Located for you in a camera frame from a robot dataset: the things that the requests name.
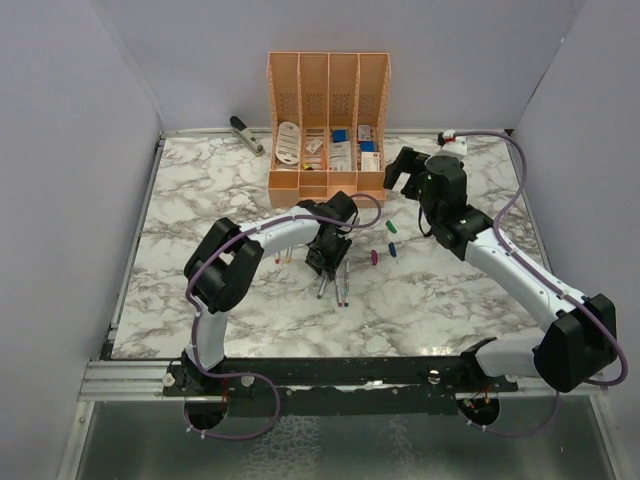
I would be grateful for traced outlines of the white pen green end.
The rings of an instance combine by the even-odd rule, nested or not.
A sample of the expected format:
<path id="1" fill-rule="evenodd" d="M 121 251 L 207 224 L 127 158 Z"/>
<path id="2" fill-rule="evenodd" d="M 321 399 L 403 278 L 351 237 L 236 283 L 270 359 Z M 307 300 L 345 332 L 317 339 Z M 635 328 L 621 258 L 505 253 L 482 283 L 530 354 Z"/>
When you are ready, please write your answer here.
<path id="1" fill-rule="evenodd" d="M 321 299 L 323 297 L 327 284 L 328 284 L 328 277 L 325 276 L 322 278 L 318 292 L 316 294 L 317 299 Z"/>

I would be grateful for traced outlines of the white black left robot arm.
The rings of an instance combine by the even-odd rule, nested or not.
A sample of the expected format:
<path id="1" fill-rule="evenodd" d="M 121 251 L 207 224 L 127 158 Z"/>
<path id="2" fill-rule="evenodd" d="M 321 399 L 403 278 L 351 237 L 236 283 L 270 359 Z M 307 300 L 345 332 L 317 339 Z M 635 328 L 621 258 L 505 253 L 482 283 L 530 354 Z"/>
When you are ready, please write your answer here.
<path id="1" fill-rule="evenodd" d="M 354 200 L 340 191 L 328 201 L 299 202 L 282 215 L 254 223 L 217 220 L 184 268 L 185 296 L 196 309 L 185 355 L 192 363 L 186 382 L 206 395 L 220 385 L 228 313 L 246 296 L 262 260 L 303 245 L 305 263 L 332 281 L 352 241 L 346 237 L 357 216 Z"/>

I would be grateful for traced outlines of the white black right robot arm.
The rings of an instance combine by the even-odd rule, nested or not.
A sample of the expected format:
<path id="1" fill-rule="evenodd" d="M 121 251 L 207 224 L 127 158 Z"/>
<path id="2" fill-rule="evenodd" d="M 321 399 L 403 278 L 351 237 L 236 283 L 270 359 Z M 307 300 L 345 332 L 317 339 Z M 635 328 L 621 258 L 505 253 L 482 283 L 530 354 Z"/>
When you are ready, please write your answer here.
<path id="1" fill-rule="evenodd" d="M 612 301 L 603 294 L 588 297 L 558 280 L 496 230 L 489 216 L 468 203 L 467 175 L 457 155 L 403 147 L 385 168 L 385 189 L 393 189 L 403 173 L 409 178 L 401 193 L 419 203 L 436 241 L 502 287 L 542 332 L 472 347 L 473 358 L 459 367 L 467 389 L 481 391 L 495 377 L 511 375 L 539 377 L 566 393 L 618 358 Z"/>

